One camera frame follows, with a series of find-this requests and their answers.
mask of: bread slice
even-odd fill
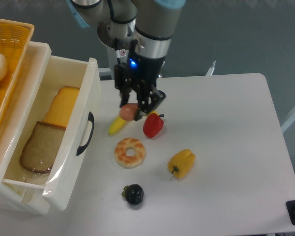
[[[47,174],[55,162],[65,128],[38,121],[26,142],[20,164],[34,173]]]
[[[43,122],[66,128],[79,92],[80,89],[75,87],[61,88],[54,97]]]

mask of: pepper stem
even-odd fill
[[[176,171],[176,172],[178,172],[178,171],[179,171],[179,169],[178,169],[178,167],[177,167],[177,166],[174,166],[174,168],[173,168],[173,170],[172,170],[172,173],[174,173],[174,171]]]

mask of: drawer handle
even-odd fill
[[[85,151],[85,149],[87,149],[87,147],[89,146],[90,140],[92,139],[93,132],[94,132],[94,116],[93,116],[92,112],[88,113],[88,121],[90,121],[92,123],[92,130],[90,131],[87,143],[83,146],[78,147],[77,156],[82,154]]]

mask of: donut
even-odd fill
[[[127,155],[127,150],[135,151],[133,156]],[[146,156],[146,149],[138,139],[124,138],[115,148],[115,159],[124,168],[134,168],[139,166]]]

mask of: wicker basket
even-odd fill
[[[0,81],[0,123],[33,31],[34,26],[31,24],[0,19],[0,53],[5,56],[8,65],[7,74]]]

